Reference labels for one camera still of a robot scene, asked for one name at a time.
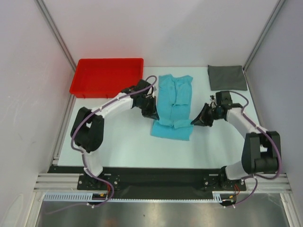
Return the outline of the light blue t-shirt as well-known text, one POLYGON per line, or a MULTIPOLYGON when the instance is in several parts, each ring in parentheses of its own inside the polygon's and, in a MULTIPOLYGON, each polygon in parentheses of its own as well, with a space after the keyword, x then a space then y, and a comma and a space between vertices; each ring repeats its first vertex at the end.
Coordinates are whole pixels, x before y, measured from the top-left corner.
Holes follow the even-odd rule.
POLYGON ((189 75, 176 78, 159 76, 157 112, 151 135, 158 138, 189 141, 193 132, 190 120, 192 81, 189 75))

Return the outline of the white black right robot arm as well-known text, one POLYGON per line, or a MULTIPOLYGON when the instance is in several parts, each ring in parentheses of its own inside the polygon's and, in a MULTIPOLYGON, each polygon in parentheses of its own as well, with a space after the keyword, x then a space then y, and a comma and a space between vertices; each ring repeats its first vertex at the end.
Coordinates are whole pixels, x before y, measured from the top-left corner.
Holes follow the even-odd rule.
POLYGON ((218 178, 219 186, 231 189, 236 180, 260 177, 278 178, 282 171, 281 139, 276 131, 269 131, 255 123, 245 112, 246 105, 235 103, 231 91, 220 91, 211 96, 199 115, 191 122, 194 126, 212 127, 215 120, 225 120, 244 138, 241 159, 223 166, 218 178))

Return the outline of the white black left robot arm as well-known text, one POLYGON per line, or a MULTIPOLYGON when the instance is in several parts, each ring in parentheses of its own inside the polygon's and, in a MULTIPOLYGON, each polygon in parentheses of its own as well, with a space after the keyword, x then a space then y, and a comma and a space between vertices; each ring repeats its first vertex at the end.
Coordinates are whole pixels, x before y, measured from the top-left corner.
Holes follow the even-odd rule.
POLYGON ((105 120, 134 107, 141 109, 145 118, 160 119, 154 94, 157 77, 152 75, 148 78, 153 78, 154 82, 141 79, 137 85, 121 90, 102 106, 93 109, 82 107, 76 115, 71 129, 71 148, 81 153, 84 172, 89 175, 88 183, 94 189, 105 183, 101 175, 103 166, 97 155, 104 139, 105 120))

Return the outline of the folded grey t-shirt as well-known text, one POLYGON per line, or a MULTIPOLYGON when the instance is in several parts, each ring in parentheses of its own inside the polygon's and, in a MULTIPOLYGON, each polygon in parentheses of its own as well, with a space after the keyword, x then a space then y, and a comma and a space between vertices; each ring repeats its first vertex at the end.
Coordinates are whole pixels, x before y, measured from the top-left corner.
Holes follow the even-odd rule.
POLYGON ((208 65, 210 89, 247 91, 247 82, 242 66, 211 66, 208 65))

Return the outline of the red plastic tray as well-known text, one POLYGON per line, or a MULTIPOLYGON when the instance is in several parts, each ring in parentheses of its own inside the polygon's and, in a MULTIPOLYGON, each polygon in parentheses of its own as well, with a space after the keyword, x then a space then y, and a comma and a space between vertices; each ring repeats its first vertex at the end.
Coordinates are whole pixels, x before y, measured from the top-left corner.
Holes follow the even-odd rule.
POLYGON ((77 98, 113 98, 143 78, 142 58, 80 59, 70 93, 77 98))

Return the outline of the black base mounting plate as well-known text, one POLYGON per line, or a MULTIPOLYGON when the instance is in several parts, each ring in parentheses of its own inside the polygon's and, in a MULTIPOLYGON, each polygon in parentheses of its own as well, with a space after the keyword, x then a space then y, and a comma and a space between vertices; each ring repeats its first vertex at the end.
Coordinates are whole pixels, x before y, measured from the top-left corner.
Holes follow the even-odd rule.
POLYGON ((204 197, 215 191, 244 192, 241 180, 221 182, 220 169, 105 167, 99 178, 111 183, 119 198, 204 197))

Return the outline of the aluminium front frame rail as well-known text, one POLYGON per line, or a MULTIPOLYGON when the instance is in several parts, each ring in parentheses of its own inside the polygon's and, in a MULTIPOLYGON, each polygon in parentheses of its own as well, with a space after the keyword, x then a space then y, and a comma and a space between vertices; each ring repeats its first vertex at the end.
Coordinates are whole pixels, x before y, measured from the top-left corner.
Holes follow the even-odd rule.
MULTIPOLYGON (((39 174, 34 185, 35 192, 74 192, 82 185, 81 174, 39 174)), ((256 193, 292 193, 287 175, 275 180, 258 178, 256 193)))

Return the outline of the right aluminium corner post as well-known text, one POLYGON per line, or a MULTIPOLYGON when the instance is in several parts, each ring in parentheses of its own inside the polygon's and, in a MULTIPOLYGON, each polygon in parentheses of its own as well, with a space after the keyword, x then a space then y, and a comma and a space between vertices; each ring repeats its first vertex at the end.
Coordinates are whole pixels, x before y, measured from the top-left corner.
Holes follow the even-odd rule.
POLYGON ((258 50, 260 49, 262 43, 264 42, 268 32, 270 31, 271 27, 273 26, 276 18, 278 17, 280 11, 282 10, 283 6, 287 3, 287 0, 278 0, 276 5, 274 6, 274 9, 272 10, 268 20, 266 21, 259 37, 257 38, 257 41, 252 48, 247 60, 245 61, 242 69, 244 72, 247 71, 249 68, 251 62, 253 61, 254 57, 256 56, 258 50))

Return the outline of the aluminium corner post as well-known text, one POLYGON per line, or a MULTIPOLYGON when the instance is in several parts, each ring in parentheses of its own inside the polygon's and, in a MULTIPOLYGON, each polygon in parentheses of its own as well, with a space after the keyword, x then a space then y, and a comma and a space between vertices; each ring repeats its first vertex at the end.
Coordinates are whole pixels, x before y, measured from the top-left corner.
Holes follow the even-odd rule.
POLYGON ((64 41, 61 32, 59 31, 55 20, 53 19, 46 3, 44 0, 34 0, 35 4, 37 5, 38 9, 40 10, 47 26, 49 27, 51 33, 55 37, 56 42, 58 43, 62 53, 64 54, 66 60, 68 61, 69 65, 71 66, 72 70, 75 72, 76 70, 76 63, 73 59, 66 42, 64 41))
POLYGON ((287 0, 278 0, 276 5, 274 6, 274 9, 272 10, 268 20, 266 21, 259 37, 257 38, 257 41, 252 48, 247 60, 245 61, 242 69, 244 72, 247 71, 249 68, 251 62, 253 61, 254 57, 256 56, 258 50, 260 49, 262 43, 264 42, 268 32, 270 31, 271 27, 273 26, 276 18, 278 17, 280 11, 282 10, 283 6, 287 3, 287 0))

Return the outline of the left aluminium corner post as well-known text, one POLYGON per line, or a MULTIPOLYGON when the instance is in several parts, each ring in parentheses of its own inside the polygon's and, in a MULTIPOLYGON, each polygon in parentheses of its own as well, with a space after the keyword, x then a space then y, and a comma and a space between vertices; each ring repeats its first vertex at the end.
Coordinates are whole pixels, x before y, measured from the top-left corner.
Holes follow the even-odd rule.
POLYGON ((76 70, 76 63, 73 59, 66 42, 64 41, 61 32, 59 31, 55 20, 53 19, 46 3, 44 0, 34 0, 35 4, 37 5, 38 9, 40 10, 47 26, 49 27, 51 33, 55 37, 56 42, 58 43, 62 53, 64 54, 66 60, 68 61, 69 65, 71 66, 72 70, 75 72, 76 70))

